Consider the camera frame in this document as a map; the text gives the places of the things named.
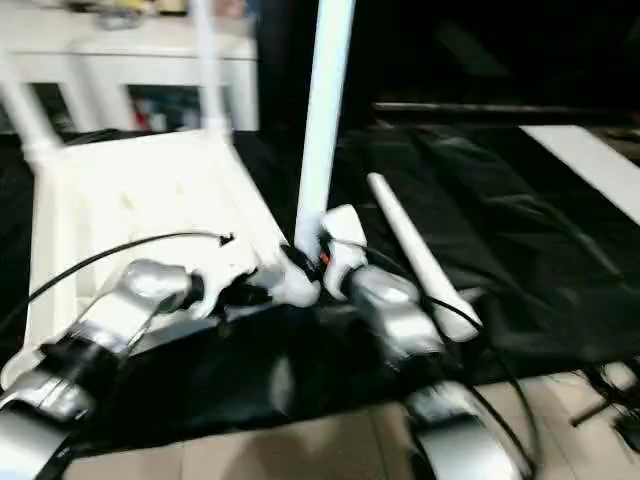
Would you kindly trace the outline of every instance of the tile floor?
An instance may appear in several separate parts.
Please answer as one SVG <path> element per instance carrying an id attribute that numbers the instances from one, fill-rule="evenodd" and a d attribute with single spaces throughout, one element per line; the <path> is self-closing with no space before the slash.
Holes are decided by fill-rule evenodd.
<path id="1" fill-rule="evenodd" d="M 525 382 L 541 420 L 544 480 L 640 478 L 635 457 L 606 412 L 579 429 L 567 419 L 598 397 L 577 376 Z M 483 388 L 521 438 L 525 418 L 505 385 Z M 169 447 L 84 459 L 69 480 L 412 480 L 401 410 L 387 405 L 264 432 L 236 433 Z"/>

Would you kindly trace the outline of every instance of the black tarp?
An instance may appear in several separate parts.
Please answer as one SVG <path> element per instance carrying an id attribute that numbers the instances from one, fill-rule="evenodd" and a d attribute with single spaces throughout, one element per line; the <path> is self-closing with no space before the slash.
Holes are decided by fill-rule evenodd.
<path id="1" fill-rule="evenodd" d="M 235 143 L 291 238 L 301 146 L 256 134 L 237 134 Z M 14 145 L 3 160 L 13 158 L 8 151 L 19 157 Z M 2 169 L 0 178 L 11 178 L 2 198 L 22 199 L 22 208 L 2 204 L 0 255 L 15 265 L 1 275 L 8 309 L 26 293 L 32 179 L 19 159 Z M 522 131 L 378 129 L 340 139 L 330 205 L 353 204 L 370 244 L 406 265 L 367 187 L 369 171 L 386 176 L 456 287 L 482 289 L 475 307 L 488 339 L 520 376 L 640 352 L 639 227 Z M 428 383 L 421 371 L 385 369 L 349 328 L 356 319 L 338 304 L 280 307 L 139 355 L 78 451 L 289 423 L 401 398 Z M 19 346 L 23 325 L 4 339 L 5 354 Z M 470 376 L 504 379 L 482 347 L 465 348 Z"/>

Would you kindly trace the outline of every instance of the black cable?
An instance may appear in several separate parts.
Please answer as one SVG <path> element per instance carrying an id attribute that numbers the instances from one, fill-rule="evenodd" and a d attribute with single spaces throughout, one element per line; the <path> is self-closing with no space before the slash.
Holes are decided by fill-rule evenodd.
<path id="1" fill-rule="evenodd" d="M 116 253 L 122 252 L 124 250 L 129 250 L 131 248 L 137 247 L 139 245 L 143 245 L 145 243 L 151 243 L 151 242 L 156 242 L 159 240 L 165 240 L 168 238 L 175 238 L 175 237 L 207 237 L 207 238 L 216 238 L 218 240 L 225 240 L 225 239 L 230 240 L 232 238 L 231 236 L 225 236 L 225 235 L 211 233 L 211 232 L 200 232 L 200 231 L 174 232 L 174 233 L 167 233 L 164 235 L 155 235 L 153 237 L 141 238 L 139 240 L 134 240 L 132 242 L 124 243 L 122 245 L 118 245 L 116 247 L 113 247 L 108 250 L 104 250 L 100 253 L 97 253 L 95 255 L 92 255 L 91 257 L 85 258 L 81 262 L 76 263 L 74 266 L 66 269 L 62 273 L 59 273 L 58 275 L 53 277 L 51 280 L 48 280 L 43 285 L 38 287 L 33 293 L 31 293 L 24 301 L 16 305 L 2 319 L 2 321 L 0 321 L 0 336 L 2 336 L 2 334 L 4 333 L 4 330 L 9 325 L 11 325 L 11 322 L 13 321 L 14 317 L 22 313 L 24 310 L 26 310 L 31 302 L 36 300 L 38 297 L 40 297 L 42 294 L 47 292 L 49 289 L 53 288 L 62 280 L 69 277 L 70 275 L 73 275 L 77 271 L 82 270 L 83 268 L 91 265 L 92 263 L 97 262 L 98 260 L 114 255 Z"/>
<path id="2" fill-rule="evenodd" d="M 350 245 L 353 247 L 362 248 L 367 254 L 372 254 L 384 260 L 384 262 L 386 262 L 389 266 L 393 267 L 393 269 L 395 269 L 398 274 L 411 277 L 410 273 L 407 271 L 406 268 L 404 268 L 402 265 L 400 265 L 398 262 L 393 260 L 388 255 L 385 255 L 384 253 L 380 252 L 379 250 L 376 250 L 375 248 L 369 247 L 367 245 L 361 245 L 356 242 L 349 242 L 349 241 L 344 241 L 340 239 L 334 239 L 334 240 L 338 243 L 342 243 L 343 245 Z M 443 300 L 440 300 L 438 298 L 431 297 L 430 295 L 427 295 L 425 293 L 422 293 L 422 297 L 425 300 L 435 305 L 438 305 L 442 308 L 446 308 L 447 310 L 464 318 L 479 333 L 484 330 L 483 325 L 478 323 L 476 320 L 471 318 L 468 314 L 466 314 L 459 308 Z M 435 323 L 438 323 L 437 318 L 434 317 L 433 320 Z M 443 331 L 442 326 L 440 326 L 438 330 L 442 335 L 442 331 Z M 444 340 L 445 340 L 445 344 L 450 344 L 452 342 L 452 339 L 450 338 L 444 338 Z M 482 406 L 486 408 L 489 414 L 496 420 L 496 422 L 500 425 L 500 427 L 505 431 L 509 439 L 513 442 L 514 446 L 518 450 L 518 453 L 522 456 L 522 458 L 524 458 L 527 466 L 529 467 L 528 479 L 534 480 L 538 477 L 538 474 L 540 471 L 540 465 L 542 464 L 542 439 L 540 437 L 538 422 L 535 418 L 535 414 L 533 413 L 533 408 L 531 408 L 531 403 L 529 402 L 529 399 L 527 398 L 524 390 L 522 389 L 522 386 L 518 382 L 517 376 L 515 375 L 511 367 L 508 365 L 504 354 L 498 348 L 491 345 L 491 343 L 487 342 L 487 345 L 496 356 L 496 359 L 500 364 L 500 367 L 502 368 L 502 370 L 505 373 L 505 376 L 507 377 L 507 382 L 516 392 L 516 395 L 518 396 L 518 400 L 520 401 L 520 404 L 522 405 L 522 408 L 525 412 L 525 415 L 527 417 L 527 423 L 529 424 L 533 455 L 529 455 L 526 448 L 524 447 L 524 445 L 522 444 L 518 436 L 515 434 L 513 429 L 509 426 L 509 424 L 504 419 L 504 417 L 500 415 L 500 413 L 498 413 L 498 411 L 495 408 L 493 408 L 493 406 L 489 403 L 489 401 L 486 398 L 484 398 L 482 394 L 478 392 L 478 390 L 473 385 L 470 385 L 467 382 L 463 382 L 463 384 L 465 388 L 467 388 L 469 392 L 478 400 L 478 402 L 481 403 Z"/>

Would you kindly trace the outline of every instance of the white shelf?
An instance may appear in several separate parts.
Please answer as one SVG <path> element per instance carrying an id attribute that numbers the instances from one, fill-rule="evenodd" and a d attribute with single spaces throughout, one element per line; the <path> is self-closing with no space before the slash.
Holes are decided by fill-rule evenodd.
<path id="1" fill-rule="evenodd" d="M 148 17 L 138 28 L 108 31 L 95 16 L 0 1 L 0 39 L 11 53 L 83 53 L 195 57 L 195 31 L 186 17 Z M 216 18 L 216 48 L 223 59 L 255 60 L 248 20 Z"/>

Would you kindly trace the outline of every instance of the white pole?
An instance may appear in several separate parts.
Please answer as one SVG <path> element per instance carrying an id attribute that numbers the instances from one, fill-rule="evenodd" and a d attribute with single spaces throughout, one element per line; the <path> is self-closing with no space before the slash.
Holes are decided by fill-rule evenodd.
<path id="1" fill-rule="evenodd" d="M 462 310 L 473 320 L 480 323 L 478 316 L 453 288 L 447 275 L 433 256 L 422 236 L 398 201 L 385 178 L 378 173 L 370 173 L 367 177 L 369 185 L 382 208 L 391 230 L 395 234 L 402 251 L 409 259 L 416 277 L 424 291 L 439 300 Z M 434 305 L 434 313 L 442 323 L 444 333 L 455 341 L 469 340 L 478 331 L 458 314 Z"/>
<path id="2" fill-rule="evenodd" d="M 25 153 L 39 149 L 52 149 L 60 144 L 33 91 L 20 81 L 18 72 L 2 46 L 0 46 L 0 93 L 0 99 L 7 114 L 18 130 Z"/>
<path id="3" fill-rule="evenodd" d="M 327 209 L 355 0 L 320 0 L 298 194 L 295 245 L 310 258 Z"/>
<path id="4" fill-rule="evenodd" d="M 191 0 L 196 38 L 198 41 L 198 62 L 200 64 L 200 108 L 202 127 L 226 128 L 227 121 L 220 95 L 220 74 L 215 49 L 215 28 L 211 15 L 211 0 Z"/>

